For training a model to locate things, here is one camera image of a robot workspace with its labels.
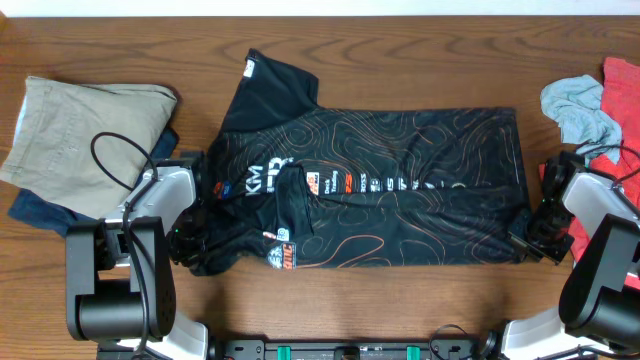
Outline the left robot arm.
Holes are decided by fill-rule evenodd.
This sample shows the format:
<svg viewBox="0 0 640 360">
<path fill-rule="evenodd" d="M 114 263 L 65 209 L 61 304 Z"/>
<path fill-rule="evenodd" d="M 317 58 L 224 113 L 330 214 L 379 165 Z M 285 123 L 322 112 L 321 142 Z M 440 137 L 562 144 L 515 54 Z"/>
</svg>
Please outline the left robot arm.
<svg viewBox="0 0 640 360">
<path fill-rule="evenodd" d="M 66 238 L 66 324 L 99 359 L 206 359 L 209 332 L 177 306 L 174 264 L 206 244 L 203 154 L 152 162 L 126 199 Z"/>
</svg>

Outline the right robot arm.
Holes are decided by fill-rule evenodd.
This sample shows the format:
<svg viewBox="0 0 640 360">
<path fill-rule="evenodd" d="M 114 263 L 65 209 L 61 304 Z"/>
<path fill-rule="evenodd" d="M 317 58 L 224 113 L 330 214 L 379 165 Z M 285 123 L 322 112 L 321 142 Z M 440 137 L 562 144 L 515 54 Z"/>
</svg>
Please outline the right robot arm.
<svg viewBox="0 0 640 360">
<path fill-rule="evenodd" d="M 636 359 L 639 291 L 626 283 L 639 271 L 639 210 L 622 181 L 592 170 L 583 156 L 563 151 L 547 160 L 543 201 L 511 223 L 511 243 L 535 261 L 561 262 L 577 220 L 589 242 L 576 261 L 558 306 L 489 333 L 477 359 Z"/>
</svg>

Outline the light blue grey shirt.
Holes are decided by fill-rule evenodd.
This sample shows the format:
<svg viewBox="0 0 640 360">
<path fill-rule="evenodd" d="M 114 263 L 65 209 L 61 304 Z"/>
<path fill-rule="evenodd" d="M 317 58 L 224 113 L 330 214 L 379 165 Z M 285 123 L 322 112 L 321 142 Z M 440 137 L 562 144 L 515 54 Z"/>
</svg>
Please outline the light blue grey shirt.
<svg viewBox="0 0 640 360">
<path fill-rule="evenodd" d="M 601 109 L 604 87 L 590 75 L 557 80 L 540 94 L 542 113 L 557 123 L 561 141 L 581 145 L 586 163 L 599 155 L 616 165 L 620 160 L 622 129 Z"/>
</svg>

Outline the black printed cycling jersey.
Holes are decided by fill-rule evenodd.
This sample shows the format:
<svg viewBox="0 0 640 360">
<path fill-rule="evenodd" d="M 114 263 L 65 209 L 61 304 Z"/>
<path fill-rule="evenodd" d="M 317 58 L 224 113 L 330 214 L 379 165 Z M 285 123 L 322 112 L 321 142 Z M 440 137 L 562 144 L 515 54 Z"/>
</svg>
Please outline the black printed cycling jersey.
<svg viewBox="0 0 640 360">
<path fill-rule="evenodd" d="M 517 264 L 529 194 L 511 108 L 319 105 L 318 79 L 250 50 L 207 154 L 199 276 L 245 256 L 279 270 Z"/>
</svg>

